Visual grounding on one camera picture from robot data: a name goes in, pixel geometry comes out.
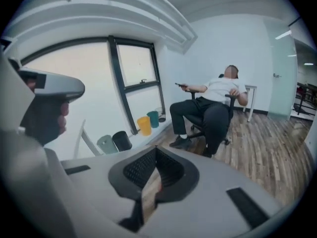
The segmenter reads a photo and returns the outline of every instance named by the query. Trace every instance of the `ceiling light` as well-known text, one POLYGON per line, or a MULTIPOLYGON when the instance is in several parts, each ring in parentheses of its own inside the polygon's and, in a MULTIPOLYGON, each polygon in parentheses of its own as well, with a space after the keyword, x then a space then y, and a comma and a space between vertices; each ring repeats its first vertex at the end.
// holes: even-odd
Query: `ceiling light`
POLYGON ((290 35, 291 33, 292 33, 292 31, 289 30, 289 31, 287 31, 287 32, 285 32, 285 33, 283 33, 283 34, 281 34, 280 36, 277 36, 276 39, 279 40, 279 39, 281 39, 281 38, 283 38, 283 37, 285 37, 285 36, 287 36, 287 35, 290 35))

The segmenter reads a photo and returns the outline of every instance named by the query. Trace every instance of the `black office chair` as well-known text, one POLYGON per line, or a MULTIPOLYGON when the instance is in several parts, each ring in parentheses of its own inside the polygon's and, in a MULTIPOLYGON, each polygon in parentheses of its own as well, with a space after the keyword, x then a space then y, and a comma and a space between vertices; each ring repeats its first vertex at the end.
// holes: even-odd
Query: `black office chair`
MULTIPOLYGON (((192 94, 192 99, 193 100, 195 99, 195 93, 198 93, 198 91, 187 91, 187 92, 192 94)), ((233 107, 234 107, 234 102, 236 100, 236 97, 233 96, 233 95, 229 95, 229 94, 226 94, 225 96, 230 98, 230 107, 229 107, 229 119, 230 119, 229 125, 230 125, 231 119, 233 117, 233 107)), ((200 131, 200 132, 195 133, 193 135, 189 135, 188 138, 196 138, 196 137, 200 137, 200 136, 204 136, 205 135, 205 133, 203 131, 203 120, 204 120, 204 118, 202 116, 187 115, 187 116, 185 116, 185 118, 187 120, 189 120, 193 124, 191 126, 191 130, 192 131, 195 128, 200 131)), ((227 137, 224 138, 223 141, 224 141, 225 145, 230 144, 230 141, 229 141, 229 139, 227 137)))

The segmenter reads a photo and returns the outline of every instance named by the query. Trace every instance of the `man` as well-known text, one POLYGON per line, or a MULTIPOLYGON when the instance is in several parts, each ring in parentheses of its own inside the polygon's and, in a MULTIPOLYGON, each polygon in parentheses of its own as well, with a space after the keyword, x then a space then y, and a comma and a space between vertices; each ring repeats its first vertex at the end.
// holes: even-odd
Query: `man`
POLYGON ((217 152, 220 143, 227 134, 230 123, 230 98, 226 94, 234 95, 240 105, 248 104, 247 90, 238 79, 238 68, 229 65, 223 77, 215 78, 201 86, 183 84, 183 91, 198 91, 202 96, 195 100, 186 100, 170 106, 174 133, 176 140, 170 147, 186 149, 191 140, 187 137, 184 117, 186 115, 202 116, 204 118, 203 130, 205 132, 207 147, 204 156, 211 157, 217 152))

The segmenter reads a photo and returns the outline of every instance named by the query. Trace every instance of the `yellow cup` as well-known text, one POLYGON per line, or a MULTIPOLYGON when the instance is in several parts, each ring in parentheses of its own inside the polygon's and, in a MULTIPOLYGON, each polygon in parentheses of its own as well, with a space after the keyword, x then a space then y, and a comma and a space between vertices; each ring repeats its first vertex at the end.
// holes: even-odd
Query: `yellow cup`
POLYGON ((150 117, 141 117, 137 120, 143 136, 149 136, 152 133, 150 117))

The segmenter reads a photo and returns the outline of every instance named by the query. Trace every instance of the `frosted glass panel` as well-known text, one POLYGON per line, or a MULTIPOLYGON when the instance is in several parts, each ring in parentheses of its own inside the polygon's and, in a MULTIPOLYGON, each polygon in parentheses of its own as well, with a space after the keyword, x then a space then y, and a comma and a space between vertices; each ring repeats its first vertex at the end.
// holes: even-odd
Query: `frosted glass panel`
POLYGON ((150 49, 117 45, 117 50, 125 86, 156 80, 150 49))
POLYGON ((140 117, 144 117, 148 112, 161 107, 157 86, 131 92, 126 96, 137 129, 139 129, 137 120, 140 117))
POLYGON ((94 144, 100 137, 120 130, 131 135, 110 69, 107 43, 61 49, 28 63, 27 67, 75 77, 85 84, 84 95, 69 105, 66 133, 50 143, 53 150, 60 147, 73 151, 83 120, 94 144))
POLYGON ((268 116, 289 119, 297 85, 297 59, 289 27, 276 19, 264 19, 271 44, 273 73, 268 116))

